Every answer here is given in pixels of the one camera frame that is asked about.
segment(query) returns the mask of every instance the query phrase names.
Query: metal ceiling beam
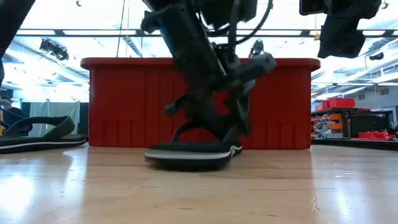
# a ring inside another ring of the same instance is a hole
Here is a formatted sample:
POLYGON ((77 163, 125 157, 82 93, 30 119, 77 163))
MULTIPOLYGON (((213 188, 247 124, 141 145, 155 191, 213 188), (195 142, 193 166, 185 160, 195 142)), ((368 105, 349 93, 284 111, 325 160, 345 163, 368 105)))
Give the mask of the metal ceiling beam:
MULTIPOLYGON (((114 25, 114 27, 117 30, 121 29, 121 25, 119 25, 119 24, 114 25)), ((122 37, 122 39, 130 47, 130 49, 133 50, 134 53, 136 53, 138 55, 138 57, 142 57, 142 52, 141 52, 142 49, 139 49, 137 47, 137 45, 134 43, 134 40, 131 38, 131 36, 126 36, 125 35, 125 36, 122 37)))
MULTIPOLYGON (((358 72, 357 74, 350 75, 348 77, 351 77, 351 78, 355 77, 355 79, 357 79, 357 78, 359 78, 359 77, 361 77, 363 75, 370 74, 371 72, 375 72, 376 70, 379 70, 379 69, 382 69, 382 68, 394 67, 397 62, 398 62, 398 58, 395 58, 393 60, 390 60, 390 61, 384 62, 382 64, 376 65, 374 67, 368 68, 365 71, 358 72)), ((348 77, 346 77, 346 80, 342 80, 341 82, 345 83, 345 82, 351 81, 351 80, 348 79, 348 77)), ((324 88, 319 88, 319 89, 313 90, 314 92, 317 92, 317 94, 315 94, 314 96, 322 95, 322 94, 324 94, 326 92, 326 90, 328 90, 328 92, 330 92, 330 90, 329 90, 330 88, 335 88, 335 87, 333 87, 333 85, 332 85, 332 86, 327 86, 327 87, 324 87, 324 88)))
MULTIPOLYGON (((245 37, 247 32, 252 29, 238 29, 237 36, 245 37)), ((398 37, 398 29, 388 30, 360 30, 367 38, 388 38, 398 37)), ((261 29, 255 37, 300 37, 313 38, 315 30, 313 29, 261 29)), ((16 36, 18 37, 161 37, 159 32, 155 34, 145 34, 140 29, 20 29, 16 36)))

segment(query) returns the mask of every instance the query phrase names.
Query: white curtain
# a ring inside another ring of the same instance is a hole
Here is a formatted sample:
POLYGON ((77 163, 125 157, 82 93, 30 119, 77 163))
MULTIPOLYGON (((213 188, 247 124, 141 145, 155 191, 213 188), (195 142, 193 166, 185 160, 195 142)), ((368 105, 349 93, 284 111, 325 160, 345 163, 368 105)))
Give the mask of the white curtain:
MULTIPOLYGON (((78 117, 80 113, 80 102, 73 103, 31 103, 30 117, 47 116, 59 117, 70 116, 75 123, 75 130, 71 134, 77 133, 78 117)), ((44 134, 53 129, 52 125, 34 124, 32 131, 29 133, 30 137, 42 137, 44 134)))

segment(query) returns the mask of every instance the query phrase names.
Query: wooden table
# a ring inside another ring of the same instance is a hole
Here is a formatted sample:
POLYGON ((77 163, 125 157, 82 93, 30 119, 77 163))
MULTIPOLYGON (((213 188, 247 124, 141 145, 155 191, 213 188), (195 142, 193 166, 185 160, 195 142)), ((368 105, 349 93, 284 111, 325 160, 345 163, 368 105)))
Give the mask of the wooden table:
POLYGON ((194 173, 152 169, 141 149, 0 155, 0 223, 398 223, 398 153, 243 151, 194 173))

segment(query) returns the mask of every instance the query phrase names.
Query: red plastic bin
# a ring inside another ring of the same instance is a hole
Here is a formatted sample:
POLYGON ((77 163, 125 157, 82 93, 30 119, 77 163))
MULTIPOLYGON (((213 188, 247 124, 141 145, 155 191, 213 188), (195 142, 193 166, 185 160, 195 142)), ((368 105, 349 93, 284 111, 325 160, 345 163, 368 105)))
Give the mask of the red plastic bin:
POLYGON ((329 108, 353 108, 355 107, 354 98, 330 98, 328 99, 329 108))
POLYGON ((359 139, 365 140, 378 140, 378 141, 387 141, 388 133, 387 132, 361 132, 358 133, 359 139))
POLYGON ((329 105, 329 100, 324 100, 322 101, 322 108, 321 110, 326 110, 329 109, 330 105, 329 105))
MULTIPOLYGON (((311 72, 320 61, 277 59, 278 66, 258 79, 251 92, 253 133, 242 138, 246 149, 308 149, 310 147, 311 72)), ((171 58, 85 58, 90 70, 89 143, 97 147, 150 147, 169 142, 185 122, 183 113, 169 118, 165 105, 187 89, 171 58)), ((215 97, 225 113, 225 94, 215 97)), ((193 130, 182 141, 213 138, 193 130)))

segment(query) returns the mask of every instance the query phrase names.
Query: ceiling duct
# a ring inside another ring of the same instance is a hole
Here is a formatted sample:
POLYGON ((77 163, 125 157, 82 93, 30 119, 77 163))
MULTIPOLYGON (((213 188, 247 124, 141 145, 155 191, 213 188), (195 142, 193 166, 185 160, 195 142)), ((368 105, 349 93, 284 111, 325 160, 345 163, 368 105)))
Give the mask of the ceiling duct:
POLYGON ((6 54, 18 58, 18 60, 23 61, 24 64, 31 63, 39 65, 45 69, 51 69, 53 73, 57 73, 61 77, 66 77, 69 80, 73 80, 73 82, 88 82, 88 78, 84 75, 75 72, 70 68, 64 68, 58 63, 48 59, 46 56, 40 55, 31 49, 27 49, 16 42, 12 42, 10 44, 6 54))
POLYGON ((13 63, 13 64, 22 64, 23 62, 18 60, 18 58, 13 57, 11 55, 4 55, 2 58, 3 63, 13 63))
POLYGON ((312 80, 316 80, 317 78, 320 78, 321 76, 323 76, 324 74, 326 74, 326 71, 322 70, 320 72, 317 72, 313 75, 311 75, 311 81, 312 80))
POLYGON ((67 83, 73 83, 75 81, 71 80, 70 78, 67 78, 63 75, 54 73, 51 75, 51 79, 45 79, 48 82, 67 82, 67 83))
POLYGON ((373 42, 369 48, 368 51, 363 53, 361 56, 367 57, 371 56, 376 53, 380 48, 384 47, 388 43, 391 43, 392 41, 396 40, 396 37, 390 37, 390 38, 381 38, 380 40, 377 40, 373 42))
MULTIPOLYGON (((116 25, 113 25, 113 27, 115 28, 115 29, 121 29, 121 26, 120 26, 120 24, 116 24, 116 25)), ((134 40, 131 38, 131 37, 128 37, 128 36, 124 36, 124 37, 121 37, 122 38, 122 40, 124 40, 125 41, 125 43, 139 56, 139 57, 142 57, 142 52, 141 52, 141 50, 137 47, 137 45, 134 43, 134 40)))
MULTIPOLYGON (((384 62, 380 65, 377 65, 375 67, 369 68, 367 70, 364 70, 362 72, 358 72, 356 74, 353 74, 352 76, 354 76, 355 78, 352 78, 352 80, 358 80, 360 79, 362 76, 368 75, 372 72, 378 71, 380 69, 383 70, 389 70, 389 69, 395 69, 398 63, 398 58, 395 58, 393 60, 390 60, 388 62, 384 62)), ((318 96, 318 95, 322 95, 325 93, 326 90, 330 91, 330 89, 335 89, 333 86, 327 86, 324 88, 319 88, 319 89, 315 89, 313 91, 317 92, 317 94, 314 95, 314 97, 318 96)))

